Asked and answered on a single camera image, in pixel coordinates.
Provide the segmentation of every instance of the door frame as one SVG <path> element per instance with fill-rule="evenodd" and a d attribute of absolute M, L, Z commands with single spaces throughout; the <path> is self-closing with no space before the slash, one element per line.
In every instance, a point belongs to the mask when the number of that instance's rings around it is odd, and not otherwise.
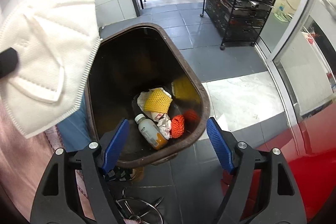
<path fill-rule="evenodd" d="M 287 122 L 292 131 L 300 130 L 298 127 L 298 122 L 296 119 L 294 107 L 290 99 L 287 88 L 282 80 L 282 77 L 275 66 L 274 59 L 278 56 L 280 51 L 286 48 L 297 32 L 301 29 L 301 26 L 308 18 L 311 8 L 315 0 L 300 0 L 300 4 L 293 16 L 293 19 L 290 21 L 287 29 L 282 35 L 281 39 L 275 46 L 273 51 L 270 51 L 264 41 L 259 37 L 256 43 L 256 50 L 264 64 L 266 65 L 271 77 L 275 83 L 275 86 L 280 95 L 280 99 L 283 103 L 283 108 L 285 115 L 287 117 Z"/>

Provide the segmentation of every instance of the red glossy surface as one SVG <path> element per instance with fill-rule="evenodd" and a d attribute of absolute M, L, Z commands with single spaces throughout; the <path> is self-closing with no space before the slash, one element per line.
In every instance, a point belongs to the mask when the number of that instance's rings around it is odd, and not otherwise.
<path fill-rule="evenodd" d="M 336 103 L 285 130 L 259 149 L 269 151 L 274 147 L 281 149 L 289 163 L 310 220 L 336 186 Z M 223 176 L 223 184 L 229 184 L 227 176 Z M 255 198 L 254 193 L 251 189 L 250 199 Z"/>

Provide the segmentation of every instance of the brown plastic trash can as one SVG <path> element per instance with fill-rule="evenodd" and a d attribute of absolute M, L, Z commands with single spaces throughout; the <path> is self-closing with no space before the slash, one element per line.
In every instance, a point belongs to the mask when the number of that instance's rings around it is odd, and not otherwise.
<path fill-rule="evenodd" d="M 196 118 L 185 122 L 180 138 L 170 139 L 164 148 L 155 150 L 134 121 L 138 114 L 134 102 L 140 92 L 159 86 L 172 95 L 174 103 L 168 111 L 171 119 L 186 111 Z M 129 120 L 129 136 L 117 162 L 123 168 L 170 160 L 198 140 L 209 117 L 209 99 L 203 85 L 166 32 L 152 23 L 133 25 L 101 42 L 88 78 L 85 102 L 89 131 L 95 140 L 113 130 L 121 118 Z"/>

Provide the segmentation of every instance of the bottle label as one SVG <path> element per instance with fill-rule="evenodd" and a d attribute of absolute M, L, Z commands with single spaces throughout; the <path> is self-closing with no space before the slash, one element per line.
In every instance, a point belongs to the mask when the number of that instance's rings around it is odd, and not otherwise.
<path fill-rule="evenodd" d="M 159 145 L 156 139 L 144 127 L 141 129 L 141 133 L 152 146 L 157 147 Z"/>

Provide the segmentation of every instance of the white bottle cap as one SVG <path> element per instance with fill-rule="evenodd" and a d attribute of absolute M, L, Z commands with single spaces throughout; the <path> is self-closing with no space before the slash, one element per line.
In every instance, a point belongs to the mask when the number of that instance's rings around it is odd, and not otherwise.
<path fill-rule="evenodd" d="M 145 117 L 145 115 L 143 115 L 143 114 L 139 114 L 139 115 L 137 115 L 137 116 L 134 118 L 134 120 L 135 120 L 136 123 L 138 123 L 138 121 L 139 121 L 141 118 L 144 118 L 144 117 Z"/>

